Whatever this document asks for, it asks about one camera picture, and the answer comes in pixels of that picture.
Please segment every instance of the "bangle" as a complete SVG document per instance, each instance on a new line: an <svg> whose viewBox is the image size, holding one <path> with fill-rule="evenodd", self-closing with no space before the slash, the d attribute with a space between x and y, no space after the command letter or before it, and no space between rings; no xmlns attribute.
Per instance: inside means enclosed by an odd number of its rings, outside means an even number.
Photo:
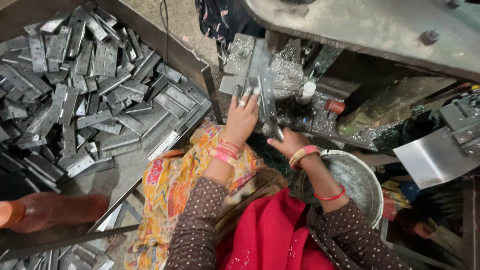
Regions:
<svg viewBox="0 0 480 270"><path fill-rule="evenodd" d="M230 150L230 149L228 149L228 148L226 148L226 147L217 146L217 147L215 148L215 150L217 150L217 151L219 151L219 152L222 152L222 153L224 153L224 154L227 154L227 155L231 156L231 157L234 158L234 159L237 159L237 158L238 158L238 154L237 154L237 153L233 152L232 150Z"/></svg>
<svg viewBox="0 0 480 270"><path fill-rule="evenodd" d="M298 165L300 159L312 153L317 153L318 156L320 156L320 152L320 149L315 145L305 146L304 148L298 150L297 152L295 152L295 154L292 155L290 161L288 162L290 164L290 168L294 170L300 170L301 167Z"/></svg>
<svg viewBox="0 0 480 270"><path fill-rule="evenodd" d="M225 153L222 153L222 152L219 152L215 149L212 149L209 151L209 154L211 157L214 157L214 158L217 158L219 159L220 161L230 165L230 166L235 166L235 163L236 163L236 160L234 158L232 158L231 156L225 154Z"/></svg>
<svg viewBox="0 0 480 270"><path fill-rule="evenodd" d="M313 192L313 195L317 198L317 199L320 199L320 200L326 200L326 201L331 201L331 200L335 200L335 199L338 199L340 197L342 197L344 194L345 194L345 188L340 185L342 187L342 193L338 194L337 196L334 196L334 197L331 197L331 198L324 198L324 197L320 197L318 196L315 191Z"/></svg>
<svg viewBox="0 0 480 270"><path fill-rule="evenodd" d="M231 143L231 142L228 142L228 141L226 141L226 140L224 140L224 139L222 139L222 143L227 144L227 145L230 145L230 146L234 147L236 150L240 149L240 147L238 147L238 146L236 146L235 144L233 144L233 143Z"/></svg>

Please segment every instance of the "red bangle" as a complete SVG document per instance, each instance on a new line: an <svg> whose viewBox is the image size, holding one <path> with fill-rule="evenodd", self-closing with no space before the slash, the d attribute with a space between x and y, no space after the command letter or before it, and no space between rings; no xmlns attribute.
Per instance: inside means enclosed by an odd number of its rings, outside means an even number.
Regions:
<svg viewBox="0 0 480 270"><path fill-rule="evenodd" d="M226 147L217 146L215 149L219 152L222 152L224 154L227 154L227 155L233 157L234 159L238 158L238 154L236 154L233 151L227 149Z"/></svg>
<svg viewBox="0 0 480 270"><path fill-rule="evenodd" d="M231 143L231 142L228 142L228 141L226 141L226 140L224 140L224 139L222 139L222 143L231 145L231 146L233 146L233 147L234 147L235 149L237 149L237 150L240 149L240 147L238 147L238 146L236 146L235 144L233 144L233 143Z"/></svg>
<svg viewBox="0 0 480 270"><path fill-rule="evenodd" d="M338 198L342 197L342 196L345 194L345 188L344 188L342 185L340 185L340 186L342 187L343 191L342 191L342 193L338 194L338 195L335 196L335 197L331 197L331 198L320 197L320 196L318 196L318 195L315 193L315 191L313 192L313 195L314 195L317 199L320 199L320 200L326 200L326 201L335 200L335 199L338 199Z"/></svg>

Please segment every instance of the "polka dot kurta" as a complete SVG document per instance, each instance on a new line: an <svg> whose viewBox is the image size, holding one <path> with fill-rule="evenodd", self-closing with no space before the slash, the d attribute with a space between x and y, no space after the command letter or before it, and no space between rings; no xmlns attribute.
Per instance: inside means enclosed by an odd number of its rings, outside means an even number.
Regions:
<svg viewBox="0 0 480 270"><path fill-rule="evenodd" d="M216 216L227 195L225 188L201 177L173 232L165 269L215 269ZM307 225L319 248L343 270L410 270L369 229L358 207L318 214L310 208Z"/></svg>

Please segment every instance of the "metal frame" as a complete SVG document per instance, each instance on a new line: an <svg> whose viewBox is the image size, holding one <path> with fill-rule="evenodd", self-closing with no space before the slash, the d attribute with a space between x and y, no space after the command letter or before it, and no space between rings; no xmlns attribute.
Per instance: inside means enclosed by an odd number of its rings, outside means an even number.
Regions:
<svg viewBox="0 0 480 270"><path fill-rule="evenodd" d="M387 246L389 247L390 249L394 250L395 252L397 253L402 253L406 256L409 256L409 257L412 257L414 259L417 259L417 260L420 260L420 261L423 261L425 263L428 263L430 265L433 265L433 266L436 266L440 269L444 269L444 270L459 270L459 268L455 268L455 267L452 267L448 264L445 264L445 263L442 263L442 262L439 262L437 260L434 260L432 258L429 258L427 256L424 256L422 254L419 254L417 252L414 252L408 248L405 248L403 246L400 246L400 245L396 245L396 244L393 244L391 242L388 242L387 241L387 232L388 232L388 223L389 223L389 220L386 219L386 218L382 218L380 224L379 224L379 231L380 231L380 239L382 240L382 242Z"/></svg>

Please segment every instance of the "pink bangle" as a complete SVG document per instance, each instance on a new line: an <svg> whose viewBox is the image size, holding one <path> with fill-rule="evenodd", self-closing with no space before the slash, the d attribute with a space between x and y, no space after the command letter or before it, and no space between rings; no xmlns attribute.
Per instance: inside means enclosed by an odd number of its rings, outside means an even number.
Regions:
<svg viewBox="0 0 480 270"><path fill-rule="evenodd" d="M230 166L235 166L236 160L234 158L232 158L231 156L229 156L225 153L219 152L215 149L210 150L209 153L210 153L211 157L217 158L220 161L222 161L222 162L224 162L224 163L226 163Z"/></svg>
<svg viewBox="0 0 480 270"><path fill-rule="evenodd" d="M220 151L220 152L222 152L222 153L224 153L224 154L227 154L227 155L231 156L231 157L234 158L234 159L237 159L237 158L238 158L238 154L234 153L233 151L231 151L230 149L228 149L228 148L226 148L226 147L217 146L217 147L215 148L215 150Z"/></svg>
<svg viewBox="0 0 480 270"><path fill-rule="evenodd" d="M318 156L320 156L320 152L321 152L321 150L315 145L305 146L304 148L298 150L297 152L295 152L295 154L292 155L292 157L290 158L290 162L289 162L290 168L292 168L294 170L300 170L301 167L298 165L298 162L302 158L304 158L306 155L310 155L312 153L317 153Z"/></svg>

